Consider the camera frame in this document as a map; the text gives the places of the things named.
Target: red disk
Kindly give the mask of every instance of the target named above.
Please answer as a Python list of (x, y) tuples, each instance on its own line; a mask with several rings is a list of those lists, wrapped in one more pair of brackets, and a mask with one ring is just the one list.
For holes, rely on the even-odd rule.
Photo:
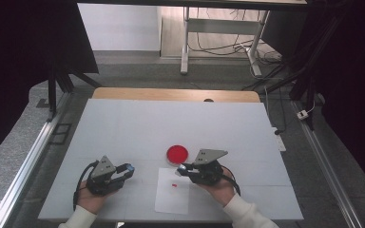
[(179, 165), (188, 158), (188, 151), (182, 145), (173, 145), (167, 150), (168, 161), (174, 165)]

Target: white wall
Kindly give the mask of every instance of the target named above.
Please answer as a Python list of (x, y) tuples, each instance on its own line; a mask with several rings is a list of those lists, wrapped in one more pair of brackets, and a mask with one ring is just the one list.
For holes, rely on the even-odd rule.
[(160, 50), (159, 7), (78, 4), (93, 50)]

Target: aluminum rail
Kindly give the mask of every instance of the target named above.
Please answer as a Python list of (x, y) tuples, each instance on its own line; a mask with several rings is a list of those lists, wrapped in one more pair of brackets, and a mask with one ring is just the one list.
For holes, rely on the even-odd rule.
[[(295, 102), (292, 102), (292, 108), (296, 113), (301, 111)], [(340, 183), (328, 156), (322, 148), (316, 133), (310, 130), (306, 122), (301, 122), (301, 127), (303, 128), (304, 134), (314, 151), (319, 167), (325, 176), (325, 180), (327, 180), (334, 197), (338, 201), (338, 206), (342, 211), (343, 217), (348, 223), (348, 226), (350, 228), (362, 228), (363, 225), (357, 215), (357, 212), (349, 200), (348, 194), (343, 189), (342, 184)]]
[(31, 150), (26, 156), (25, 161), (22, 166), (20, 166), (19, 172), (14, 177), (13, 182), (11, 183), (7, 193), (3, 197), (0, 202), (0, 228), (4, 227), (7, 220), (10, 217), (10, 214), (13, 210), (13, 207), (16, 201), (19, 199), (20, 194), (23, 191), (29, 177), (32, 174), (32, 171), (40, 159), (48, 140), (49, 136), (55, 129), (56, 124), (58, 124), (59, 120), (64, 114), (64, 109), (67, 105), (67, 101), (69, 100), (69, 93), (65, 93), (58, 104), (58, 112), (56, 116), (52, 119), (51, 122), (46, 122), (41, 129), (39, 135), (37, 136), (36, 141), (34, 142)]

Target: white table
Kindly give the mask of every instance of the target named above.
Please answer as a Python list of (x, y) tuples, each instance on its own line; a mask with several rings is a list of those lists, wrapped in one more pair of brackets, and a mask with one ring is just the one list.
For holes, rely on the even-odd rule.
[(67, 220), (82, 171), (107, 155), (115, 165), (129, 162), (136, 170), (98, 220), (229, 222), (195, 184), (189, 185), (186, 215), (154, 210), (159, 168), (175, 168), (165, 159), (174, 144), (188, 149), (188, 162), (201, 148), (227, 150), (219, 161), (235, 174), (245, 200), (270, 219), (302, 219), (263, 104), (107, 99), (88, 101), (39, 219)]

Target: black curtain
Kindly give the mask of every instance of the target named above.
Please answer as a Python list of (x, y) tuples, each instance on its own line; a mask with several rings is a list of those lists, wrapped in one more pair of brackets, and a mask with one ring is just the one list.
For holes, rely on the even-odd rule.
[(53, 68), (98, 73), (76, 3), (0, 1), (0, 143)]
[(322, 53), (316, 85), (327, 123), (365, 172), (365, 1), (353, 2)]

